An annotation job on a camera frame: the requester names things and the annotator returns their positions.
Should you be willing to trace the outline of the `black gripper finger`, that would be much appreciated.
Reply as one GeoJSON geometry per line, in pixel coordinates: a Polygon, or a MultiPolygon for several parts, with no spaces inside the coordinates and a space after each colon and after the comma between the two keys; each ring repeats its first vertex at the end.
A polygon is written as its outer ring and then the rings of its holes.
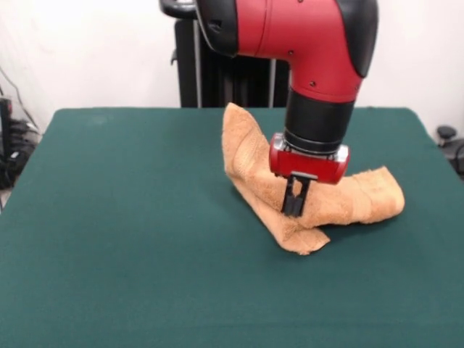
{"type": "Polygon", "coordinates": [[[290,175],[287,178],[286,190],[283,197],[281,212],[285,216],[299,217],[302,214],[303,206],[303,182],[297,175],[290,175]]]}
{"type": "Polygon", "coordinates": [[[304,173],[296,173],[295,174],[295,179],[299,181],[302,184],[302,187],[300,189],[300,192],[297,195],[297,205],[295,208],[295,216],[300,217],[303,213],[304,207],[305,207],[305,202],[307,198],[307,193],[310,188],[310,184],[313,181],[316,181],[318,179],[317,176],[314,175],[307,175],[304,173]]]}

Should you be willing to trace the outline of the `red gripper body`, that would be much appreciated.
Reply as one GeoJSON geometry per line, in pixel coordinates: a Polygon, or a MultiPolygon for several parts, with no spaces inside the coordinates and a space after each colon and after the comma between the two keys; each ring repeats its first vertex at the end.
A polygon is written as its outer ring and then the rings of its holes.
{"type": "Polygon", "coordinates": [[[275,133],[269,149],[270,171],[289,178],[296,175],[325,184],[337,184],[347,171],[350,150],[341,145],[331,155],[311,155],[289,146],[282,133],[275,133]]]}

